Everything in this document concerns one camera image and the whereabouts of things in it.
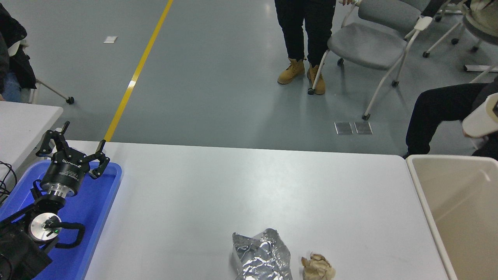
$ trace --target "black jacket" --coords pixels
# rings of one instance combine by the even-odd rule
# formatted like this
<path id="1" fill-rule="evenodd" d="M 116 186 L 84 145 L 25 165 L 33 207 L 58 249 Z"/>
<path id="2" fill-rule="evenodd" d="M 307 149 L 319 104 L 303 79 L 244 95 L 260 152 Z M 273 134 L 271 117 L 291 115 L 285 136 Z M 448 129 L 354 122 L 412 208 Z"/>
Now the black jacket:
<path id="1" fill-rule="evenodd" d="M 8 48 L 0 32 L 0 94 L 3 92 L 3 79 L 9 70 Z"/>
<path id="2" fill-rule="evenodd" d="M 24 29 L 24 27 L 22 27 L 22 25 L 17 20 L 10 16 L 8 11 L 3 7 L 1 3 L 0 33 L 2 34 L 2 39 L 5 45 L 7 45 L 7 48 L 11 47 L 16 42 L 23 40 L 27 36 L 26 29 Z M 29 64 L 29 56 L 24 53 L 22 48 L 19 48 L 17 53 L 14 56 L 10 57 L 9 69 L 15 73 L 15 76 L 17 77 L 21 88 L 36 88 L 36 78 L 34 76 L 33 69 Z M 2 72 L 0 70 L 1 92 L 3 92 L 3 78 L 5 74 L 3 74 L 3 77 L 1 75 Z"/>

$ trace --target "aluminum foil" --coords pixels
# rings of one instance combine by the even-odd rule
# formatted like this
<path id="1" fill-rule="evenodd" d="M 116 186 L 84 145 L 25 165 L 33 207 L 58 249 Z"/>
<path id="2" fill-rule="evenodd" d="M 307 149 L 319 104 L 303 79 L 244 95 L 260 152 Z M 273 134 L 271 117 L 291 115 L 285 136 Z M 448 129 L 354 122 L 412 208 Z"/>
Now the aluminum foil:
<path id="1" fill-rule="evenodd" d="M 292 280 L 290 252 L 274 229 L 254 236 L 232 234 L 236 280 Z"/>

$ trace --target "chair leg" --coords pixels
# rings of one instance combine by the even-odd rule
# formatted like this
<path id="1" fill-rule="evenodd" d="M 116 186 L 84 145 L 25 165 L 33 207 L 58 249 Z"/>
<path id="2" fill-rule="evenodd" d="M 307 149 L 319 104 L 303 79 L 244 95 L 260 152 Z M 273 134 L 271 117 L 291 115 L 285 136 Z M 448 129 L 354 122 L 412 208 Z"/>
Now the chair leg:
<path id="1" fill-rule="evenodd" d="M 322 73 L 322 67 L 323 64 L 325 63 L 325 58 L 327 57 L 327 54 L 329 54 L 330 50 L 326 50 L 325 53 L 322 56 L 322 61 L 320 61 L 320 65 L 318 66 L 318 72 L 316 73 L 315 81 L 313 82 L 313 86 L 308 89 L 308 94 L 313 95 L 315 94 L 315 89 L 316 89 L 316 84 L 318 83 L 318 77 L 320 77 L 320 74 Z"/>
<path id="2" fill-rule="evenodd" d="M 470 51 L 471 52 L 476 52 L 479 49 L 479 47 L 480 47 L 480 45 L 481 45 L 482 42 L 483 41 L 481 39 L 479 39 L 479 41 L 477 41 L 477 43 L 472 47 L 472 49 Z"/>
<path id="3" fill-rule="evenodd" d="M 31 96 L 29 97 L 30 104 L 38 104 L 38 92 L 40 90 L 40 83 L 38 81 L 36 81 L 35 87 L 36 89 L 31 91 Z"/>
<path id="4" fill-rule="evenodd" d="M 462 27 L 460 28 L 460 32 L 458 32 L 458 37 L 451 39 L 451 43 L 453 45 L 458 44 L 458 42 L 460 41 L 460 39 L 464 35 L 464 31 L 465 31 L 465 26 L 462 24 Z"/>
<path id="5" fill-rule="evenodd" d="M 403 51 L 403 58 L 401 60 L 401 66 L 399 67 L 399 70 L 398 70 L 398 74 L 396 75 L 396 79 L 391 83 L 391 86 L 392 87 L 397 87 L 398 84 L 399 84 L 399 76 L 401 75 L 401 70 L 403 69 L 403 66 L 405 64 L 405 61 L 406 61 L 406 57 L 408 55 L 408 52 L 410 51 L 410 48 L 411 46 L 413 45 L 413 42 L 415 41 L 415 39 L 417 38 L 417 36 L 419 35 L 420 31 L 416 31 L 412 38 L 410 39 L 410 41 L 408 42 L 408 44 L 406 45 L 405 47 L 405 50 Z"/>
<path id="6" fill-rule="evenodd" d="M 68 96 L 65 96 L 63 95 L 62 93 L 59 93 L 58 91 L 54 90 L 52 87 L 50 87 L 49 85 L 47 85 L 46 83 L 36 79 L 36 82 L 39 83 L 39 84 L 42 84 L 44 85 L 47 89 L 51 90 L 53 93 L 57 94 L 58 96 L 64 98 L 66 100 L 66 103 L 67 104 L 73 104 L 74 103 L 74 98 L 71 96 L 71 97 L 68 97 Z"/>
<path id="7" fill-rule="evenodd" d="M 367 109 L 365 110 L 365 113 L 362 116 L 362 119 L 364 121 L 366 121 L 370 118 L 370 109 L 372 109 L 372 106 L 374 105 L 374 102 L 375 102 L 375 99 L 377 98 L 377 94 L 380 90 L 380 87 L 382 86 L 382 84 L 384 83 L 386 78 L 389 76 L 389 74 L 391 74 L 391 72 L 396 68 L 396 66 L 398 66 L 398 64 L 401 62 L 401 60 L 402 60 L 402 57 L 398 58 L 398 61 L 396 61 L 396 63 L 391 66 L 391 68 L 388 70 L 388 72 L 380 80 L 380 83 L 378 84 L 377 89 L 375 90 L 375 93 L 373 94 L 372 99 L 370 99 L 370 103 L 369 103 Z"/>
<path id="8" fill-rule="evenodd" d="M 437 40 L 434 45 L 432 45 L 428 50 L 426 50 L 424 53 L 423 53 L 423 57 L 428 57 L 431 50 L 433 48 L 435 48 L 437 45 L 439 45 L 439 43 L 441 43 L 444 39 L 446 39 L 446 37 L 448 37 L 448 35 L 450 35 L 450 33 L 455 30 L 458 26 L 460 26 L 462 23 L 461 22 L 458 22 L 457 24 L 455 24 L 452 28 L 450 28 L 450 30 L 448 30 L 448 32 L 446 32 L 439 40 Z"/>
<path id="9" fill-rule="evenodd" d="M 448 1 L 444 2 L 444 4 L 441 6 L 441 14 L 434 18 L 436 21 L 441 21 L 441 19 L 444 17 L 444 15 L 446 14 L 446 7 L 448 7 L 448 4 L 450 2 L 451 2 L 451 0 L 448 0 Z"/>
<path id="10" fill-rule="evenodd" d="M 494 65 L 491 65 L 490 67 L 488 67 L 486 69 L 486 71 L 484 71 L 483 73 L 479 74 L 479 76 L 477 76 L 474 80 L 470 81 L 470 83 L 476 83 L 477 81 L 479 81 L 484 75 L 488 74 L 491 70 L 493 70 L 495 67 L 498 66 L 498 63 L 495 63 Z"/>

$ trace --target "beige trash bin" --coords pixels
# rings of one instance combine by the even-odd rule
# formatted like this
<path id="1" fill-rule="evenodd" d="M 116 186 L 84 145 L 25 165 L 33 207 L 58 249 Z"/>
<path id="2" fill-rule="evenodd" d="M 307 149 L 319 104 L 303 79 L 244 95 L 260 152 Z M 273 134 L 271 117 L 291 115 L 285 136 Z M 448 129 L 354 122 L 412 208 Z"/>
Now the beige trash bin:
<path id="1" fill-rule="evenodd" d="M 406 162 L 448 278 L 498 279 L 498 161 L 412 155 Z"/>

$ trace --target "gray chair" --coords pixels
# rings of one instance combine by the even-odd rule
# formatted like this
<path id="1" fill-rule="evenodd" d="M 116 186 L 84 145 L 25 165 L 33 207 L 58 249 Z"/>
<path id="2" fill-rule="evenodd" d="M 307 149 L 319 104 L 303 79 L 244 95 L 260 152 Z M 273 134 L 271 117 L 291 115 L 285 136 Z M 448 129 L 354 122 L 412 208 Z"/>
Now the gray chair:
<path id="1" fill-rule="evenodd" d="M 475 37 L 477 37 L 478 41 L 477 43 L 472 47 L 472 49 L 470 50 L 471 52 L 476 52 L 477 50 L 479 50 L 479 46 L 480 44 L 484 41 L 484 42 L 487 42 L 489 44 L 492 44 L 492 45 L 497 45 L 498 46 L 498 36 L 496 35 L 493 35 L 493 34 L 489 34 L 487 33 L 485 30 L 487 30 L 486 27 L 482 26 L 477 20 L 474 19 L 474 16 L 473 16 L 473 13 L 471 10 L 469 10 L 464 4 L 464 1 L 461 1 L 458 6 L 459 6 L 459 9 L 462 11 L 462 13 L 464 14 L 463 18 L 462 18 L 462 21 L 461 22 L 458 22 L 457 24 L 455 24 L 450 30 L 448 30 L 448 32 L 446 32 L 439 40 L 437 40 L 428 50 L 426 50 L 422 56 L 424 58 L 427 58 L 429 57 L 430 55 L 430 52 L 439 44 L 441 43 L 446 37 L 448 37 L 450 35 L 450 33 L 457 29 L 459 26 L 461 26 L 461 30 L 458 34 L 458 36 L 456 38 L 453 38 L 451 40 L 451 43 L 453 45 L 456 45 L 459 41 L 460 41 L 460 38 L 462 37 L 463 35 L 463 32 L 466 30 L 468 30 L 472 35 L 474 35 Z M 470 71 L 469 68 L 475 68 L 475 66 L 472 66 L 472 65 L 465 65 L 464 66 L 464 69 L 466 71 Z M 477 82 L 479 79 L 481 79 L 484 75 L 488 74 L 489 72 L 493 71 L 495 68 L 498 67 L 498 61 L 494 63 L 494 65 L 491 65 L 491 66 L 488 66 L 486 67 L 486 69 L 484 69 L 484 71 L 479 75 L 477 76 L 474 80 L 471 81 L 471 83 L 475 83 Z"/>
<path id="2" fill-rule="evenodd" d="M 401 65 L 396 79 L 391 84 L 393 87 L 398 85 L 399 75 L 411 45 L 420 31 L 426 29 L 432 21 L 431 17 L 421 16 L 428 3 L 429 0 L 358 0 L 344 18 L 341 29 L 332 34 L 327 42 L 329 49 L 322 57 L 317 77 L 320 76 L 330 51 L 340 56 L 338 65 L 347 60 L 372 69 L 387 70 L 362 116 L 363 120 L 369 119 L 370 109 L 385 79 L 396 66 Z M 387 26 L 395 30 L 397 35 L 357 22 L 346 25 L 356 6 L 359 7 L 360 18 Z M 318 79 L 315 79 L 313 86 L 308 89 L 308 94 L 314 94 L 317 81 Z"/>

